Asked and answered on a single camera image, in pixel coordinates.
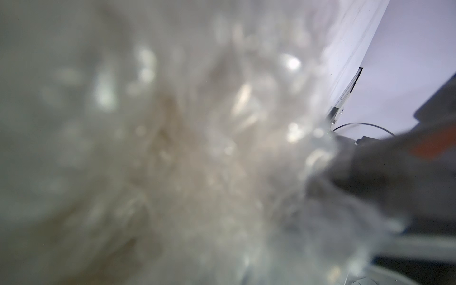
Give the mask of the clear bubble wrap sheet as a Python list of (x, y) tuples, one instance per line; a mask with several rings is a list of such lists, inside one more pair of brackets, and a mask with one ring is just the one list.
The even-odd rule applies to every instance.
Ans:
[(404, 229), (332, 184), (338, 1), (2, 1), (1, 283), (334, 285)]

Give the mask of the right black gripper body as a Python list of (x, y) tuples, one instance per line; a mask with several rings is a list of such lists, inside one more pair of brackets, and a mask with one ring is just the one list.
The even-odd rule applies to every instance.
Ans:
[(347, 148), (325, 172), (349, 194), (405, 221), (412, 233), (456, 232), (456, 80), (414, 114), (406, 133)]

